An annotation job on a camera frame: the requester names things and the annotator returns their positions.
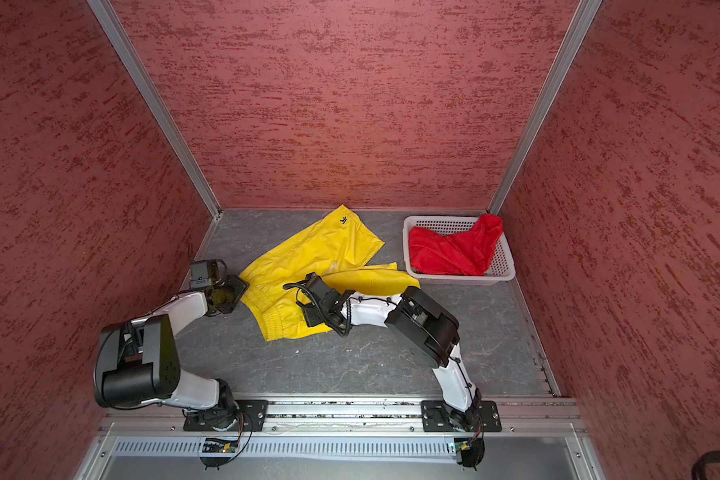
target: red wall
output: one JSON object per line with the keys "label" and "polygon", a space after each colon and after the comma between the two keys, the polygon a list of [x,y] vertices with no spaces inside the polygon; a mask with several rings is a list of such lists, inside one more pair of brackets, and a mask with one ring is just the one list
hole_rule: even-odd
{"label": "red wall", "polygon": [[69,478],[98,330],[173,293],[210,222],[82,1],[0,2],[0,478]]}
{"label": "red wall", "polygon": [[577,0],[114,0],[221,205],[488,206]]}
{"label": "red wall", "polygon": [[720,448],[720,2],[605,2],[503,210],[609,480]]}

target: black mounting plate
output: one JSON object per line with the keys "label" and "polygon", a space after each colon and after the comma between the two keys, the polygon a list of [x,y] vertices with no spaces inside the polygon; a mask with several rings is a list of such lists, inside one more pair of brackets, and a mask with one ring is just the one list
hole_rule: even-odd
{"label": "black mounting plate", "polygon": [[[501,418],[496,402],[483,400],[480,402],[480,417],[483,419],[484,432],[500,432]],[[422,424],[425,432],[455,432],[448,420],[445,402],[442,400],[422,401]]]}
{"label": "black mounting plate", "polygon": [[[242,426],[244,432],[250,432],[251,428],[254,432],[260,432],[264,427],[264,421],[266,420],[266,408],[269,405],[267,400],[236,400],[237,405],[241,412],[245,412],[246,415],[242,416],[245,422]],[[224,432],[214,430],[208,425],[201,425],[197,421],[189,416],[184,421],[184,432],[215,432],[219,435]]]}

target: laundry basket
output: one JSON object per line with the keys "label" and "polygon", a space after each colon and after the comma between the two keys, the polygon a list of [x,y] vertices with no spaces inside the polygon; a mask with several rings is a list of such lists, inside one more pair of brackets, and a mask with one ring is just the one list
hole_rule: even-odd
{"label": "laundry basket", "polygon": [[466,232],[478,221],[477,216],[409,216],[403,222],[403,255],[405,269],[421,283],[448,283],[456,285],[493,285],[497,282],[508,282],[514,278],[514,260],[509,251],[507,237],[501,234],[496,243],[496,252],[490,268],[484,276],[464,275],[425,275],[411,266],[411,252],[408,251],[408,233],[414,226],[429,228],[440,235]]}

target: side wall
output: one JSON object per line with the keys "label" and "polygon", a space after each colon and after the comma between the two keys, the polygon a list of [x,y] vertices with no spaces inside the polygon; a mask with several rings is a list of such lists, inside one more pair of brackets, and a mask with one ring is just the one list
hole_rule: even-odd
{"label": "side wall", "polygon": [[114,0],[224,207],[488,206],[577,0]]}
{"label": "side wall", "polygon": [[605,2],[503,210],[609,480],[720,448],[720,2]]}
{"label": "side wall", "polygon": [[0,2],[0,478],[69,478],[99,329],[175,292],[210,216],[85,2]]}

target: red garment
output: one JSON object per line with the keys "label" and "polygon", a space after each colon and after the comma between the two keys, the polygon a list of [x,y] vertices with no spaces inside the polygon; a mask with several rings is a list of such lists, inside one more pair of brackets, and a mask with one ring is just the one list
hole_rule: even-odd
{"label": "red garment", "polygon": [[442,236],[414,226],[408,234],[413,268],[428,275],[482,276],[504,232],[501,218],[485,214],[467,232]]}

